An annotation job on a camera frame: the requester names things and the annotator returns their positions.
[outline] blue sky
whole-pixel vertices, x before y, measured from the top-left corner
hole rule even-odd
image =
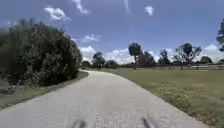
[[[1,0],[0,16],[0,26],[32,17],[65,29],[85,60],[101,51],[107,60],[131,62],[131,42],[156,59],[162,48],[172,58],[185,42],[201,46],[201,56],[224,57],[215,40],[224,18],[223,0]]]

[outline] road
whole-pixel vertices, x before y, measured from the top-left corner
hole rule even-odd
[[[0,111],[0,128],[207,128],[125,78],[88,72],[72,85]]]

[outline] green lawn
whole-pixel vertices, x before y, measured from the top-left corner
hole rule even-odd
[[[102,69],[123,76],[204,123],[224,128],[224,71]]]
[[[17,87],[17,91],[11,95],[0,95],[0,109],[4,109],[17,103],[46,94],[50,91],[60,89],[62,87],[65,87],[66,85],[72,84],[87,76],[88,76],[87,72],[79,72],[78,77],[76,79],[66,81],[58,85],[53,85],[49,87],[29,87],[29,86]],[[8,85],[2,85],[3,83],[6,84],[5,82],[0,81],[0,87],[8,86]]]

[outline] shrub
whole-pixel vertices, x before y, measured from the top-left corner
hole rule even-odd
[[[75,78],[82,60],[63,30],[32,20],[21,20],[0,34],[0,53],[11,84],[47,86]]]
[[[118,65],[118,63],[117,63],[116,61],[114,61],[114,60],[109,60],[109,61],[106,62],[105,67],[106,67],[106,68],[116,69],[116,68],[119,67],[119,65]]]

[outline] tree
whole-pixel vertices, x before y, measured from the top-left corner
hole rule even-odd
[[[140,67],[152,67],[156,62],[154,57],[145,51],[144,53],[141,52],[141,54],[138,56],[137,63],[140,65]]]
[[[221,48],[219,49],[221,52],[224,52],[224,18],[221,22],[220,30],[218,31],[218,36],[216,40],[220,43]]]
[[[89,63],[89,61],[83,61],[82,62],[82,67],[83,68],[90,68],[91,67],[91,64]]]
[[[118,66],[119,64],[115,60],[109,60],[105,65],[106,68],[113,68],[113,69],[118,68]]]
[[[128,50],[129,50],[129,54],[131,56],[134,56],[134,60],[135,60],[135,68],[134,69],[136,69],[136,62],[137,62],[137,59],[138,59],[137,57],[139,55],[141,55],[141,52],[142,52],[141,46],[137,43],[132,43],[131,45],[129,45]]]
[[[219,60],[218,63],[224,63],[224,59]]]
[[[99,70],[105,64],[103,53],[97,52],[93,55],[93,66],[96,66]]]
[[[31,20],[0,33],[0,60],[11,84],[48,86],[75,78],[82,55],[63,30]]]
[[[212,59],[208,56],[202,56],[201,60],[200,60],[201,64],[208,64],[208,63],[212,63]]]
[[[177,55],[174,56],[175,61],[179,61],[181,63],[181,69],[182,69],[182,64],[190,64],[193,62],[193,59],[196,56],[199,56],[201,53],[201,48],[200,47],[193,47],[189,43],[185,43],[181,46],[179,46],[176,49]]]
[[[158,60],[158,63],[161,65],[170,64],[170,60],[168,59],[168,53],[167,53],[166,49],[162,49],[160,51],[160,59]]]

